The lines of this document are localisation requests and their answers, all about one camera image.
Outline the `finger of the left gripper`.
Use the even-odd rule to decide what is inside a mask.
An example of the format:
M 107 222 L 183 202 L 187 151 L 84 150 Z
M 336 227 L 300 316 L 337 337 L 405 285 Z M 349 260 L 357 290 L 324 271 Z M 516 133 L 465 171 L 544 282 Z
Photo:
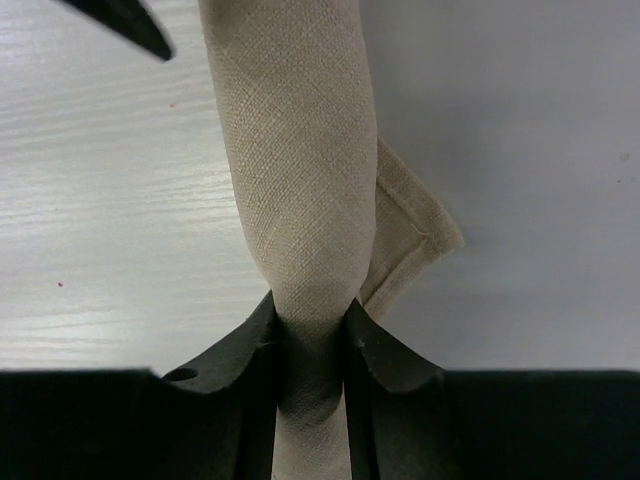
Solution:
M 173 58 L 173 44 L 169 35 L 144 1 L 61 0 L 60 3 L 163 62 Z

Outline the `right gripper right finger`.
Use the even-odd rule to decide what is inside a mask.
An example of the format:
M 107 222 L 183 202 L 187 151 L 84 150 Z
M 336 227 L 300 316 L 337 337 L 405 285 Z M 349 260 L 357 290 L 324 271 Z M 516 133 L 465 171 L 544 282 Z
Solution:
M 639 376 L 446 370 L 376 324 L 342 322 L 356 479 L 635 479 Z

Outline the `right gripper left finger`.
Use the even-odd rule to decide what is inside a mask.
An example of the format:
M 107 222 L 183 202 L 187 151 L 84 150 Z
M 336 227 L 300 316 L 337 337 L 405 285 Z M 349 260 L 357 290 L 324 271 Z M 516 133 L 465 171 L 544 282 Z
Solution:
M 5 479 L 267 479 L 282 338 L 271 296 L 210 348 L 147 369 L 1 374 Z

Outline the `beige cloth napkin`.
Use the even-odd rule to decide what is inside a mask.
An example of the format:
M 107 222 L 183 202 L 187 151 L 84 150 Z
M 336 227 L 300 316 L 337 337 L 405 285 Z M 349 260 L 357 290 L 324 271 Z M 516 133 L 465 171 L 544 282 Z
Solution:
M 381 318 L 464 240 L 378 132 L 357 2 L 199 8 L 239 218 L 284 330 L 272 473 L 347 479 L 340 322 L 354 301 Z

